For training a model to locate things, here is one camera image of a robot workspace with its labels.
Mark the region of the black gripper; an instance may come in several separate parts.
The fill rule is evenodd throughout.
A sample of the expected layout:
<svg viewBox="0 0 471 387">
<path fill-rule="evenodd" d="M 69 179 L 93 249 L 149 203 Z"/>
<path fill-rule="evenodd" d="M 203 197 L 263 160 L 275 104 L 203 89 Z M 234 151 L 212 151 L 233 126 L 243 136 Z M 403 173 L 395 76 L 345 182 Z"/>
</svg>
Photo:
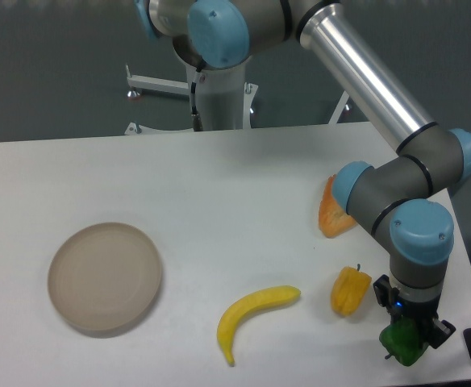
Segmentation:
<svg viewBox="0 0 471 387">
<path fill-rule="evenodd" d="M 439 348 L 455 333 L 454 325 L 439 320 L 441 281 L 432 287 L 413 288 L 383 274 L 373 283 L 373 290 L 378 305 L 390 315 L 391 324 L 407 318 L 418 327 L 426 327 L 425 343 L 429 347 Z"/>
</svg>

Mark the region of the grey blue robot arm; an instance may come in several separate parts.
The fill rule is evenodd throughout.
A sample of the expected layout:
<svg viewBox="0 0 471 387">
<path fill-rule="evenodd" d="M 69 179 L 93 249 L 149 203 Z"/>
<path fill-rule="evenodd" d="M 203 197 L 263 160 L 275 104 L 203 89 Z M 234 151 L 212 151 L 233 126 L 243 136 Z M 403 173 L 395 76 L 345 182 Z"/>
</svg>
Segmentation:
<svg viewBox="0 0 471 387">
<path fill-rule="evenodd" d="M 393 323 L 410 322 L 418 347 L 439 347 L 454 332 L 437 308 L 454 223 L 433 194 L 471 175 L 471 134 L 446 131 L 403 89 L 352 29 L 337 1 L 138 1 L 147 36 L 168 36 L 189 66 L 195 131 L 240 129 L 244 83 L 231 81 L 247 59 L 296 39 L 329 69 L 396 152 L 374 168 L 352 162 L 333 195 L 390 256 L 373 288 Z"/>
</svg>

